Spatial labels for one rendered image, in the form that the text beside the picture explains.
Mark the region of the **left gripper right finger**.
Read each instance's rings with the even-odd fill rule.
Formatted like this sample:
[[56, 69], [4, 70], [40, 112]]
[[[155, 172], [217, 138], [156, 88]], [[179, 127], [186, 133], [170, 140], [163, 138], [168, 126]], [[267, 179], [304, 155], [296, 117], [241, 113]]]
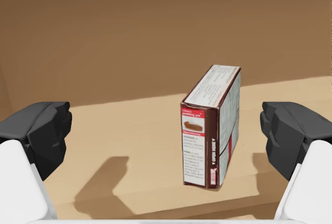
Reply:
[[263, 102], [270, 164], [288, 181], [276, 220], [332, 220], [332, 122], [293, 102]]

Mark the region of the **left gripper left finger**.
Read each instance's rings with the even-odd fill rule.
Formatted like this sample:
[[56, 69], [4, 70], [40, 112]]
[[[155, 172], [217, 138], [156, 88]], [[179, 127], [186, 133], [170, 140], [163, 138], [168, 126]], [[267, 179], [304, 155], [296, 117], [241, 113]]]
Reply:
[[0, 220], [57, 219], [44, 186], [63, 162], [69, 102], [38, 102], [0, 121]]

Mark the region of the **brown and white carton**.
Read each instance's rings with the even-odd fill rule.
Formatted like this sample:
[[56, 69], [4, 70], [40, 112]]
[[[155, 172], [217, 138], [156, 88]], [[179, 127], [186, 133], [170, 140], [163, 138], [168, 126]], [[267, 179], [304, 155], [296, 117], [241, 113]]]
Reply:
[[212, 65], [181, 101], [183, 182], [218, 189], [239, 137], [241, 68]]

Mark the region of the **pale wooden shelf unit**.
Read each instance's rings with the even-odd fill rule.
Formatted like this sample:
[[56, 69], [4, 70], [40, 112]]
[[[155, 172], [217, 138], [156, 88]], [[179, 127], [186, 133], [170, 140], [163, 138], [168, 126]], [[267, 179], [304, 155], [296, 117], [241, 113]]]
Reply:
[[[267, 219], [287, 184], [268, 163], [263, 101], [330, 118], [331, 0], [0, 0], [0, 118], [68, 101], [61, 219]], [[182, 180], [180, 102], [212, 64], [240, 66], [225, 186]]]

